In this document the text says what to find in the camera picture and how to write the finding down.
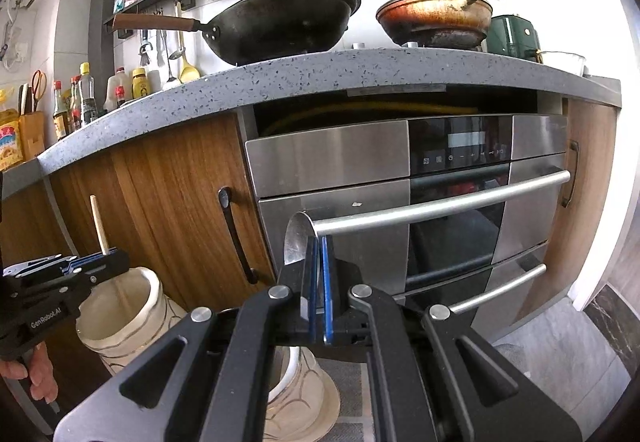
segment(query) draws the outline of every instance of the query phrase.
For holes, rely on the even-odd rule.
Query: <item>wooden knife block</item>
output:
[[[22,152],[24,160],[31,160],[45,150],[44,147],[44,113],[36,111],[21,115],[18,119]]]

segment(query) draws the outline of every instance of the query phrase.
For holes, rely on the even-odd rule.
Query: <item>copper-colored pan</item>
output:
[[[391,0],[376,19],[396,44],[468,49],[486,37],[492,12],[484,0]]]

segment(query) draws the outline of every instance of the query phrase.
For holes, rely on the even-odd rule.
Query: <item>green air fryer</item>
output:
[[[540,42],[533,25],[526,19],[518,16],[496,16],[491,18],[486,47],[490,54],[536,60]]]

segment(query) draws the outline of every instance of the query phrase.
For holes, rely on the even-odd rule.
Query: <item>black cabinet handle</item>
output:
[[[574,197],[574,189],[575,189],[575,179],[578,177],[578,167],[580,165],[580,144],[577,140],[572,140],[569,142],[569,149],[575,151],[575,171],[573,180],[571,181],[571,192],[569,192],[568,198],[562,198],[562,206],[567,207],[571,203],[571,199]]]
[[[236,230],[234,215],[231,212],[231,187],[222,187],[222,189],[218,191],[218,201],[220,202],[220,208],[222,208],[222,214],[225,216],[226,227],[229,229],[231,241],[234,242],[236,254],[238,255],[238,260],[240,260],[244,276],[250,284],[255,285],[258,282],[258,276],[255,270],[249,267],[249,262],[246,260],[242,244],[240,244],[240,238],[238,237],[238,231]]]

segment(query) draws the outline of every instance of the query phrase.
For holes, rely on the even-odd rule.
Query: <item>oven control panel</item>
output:
[[[507,162],[510,115],[409,119],[411,174]]]

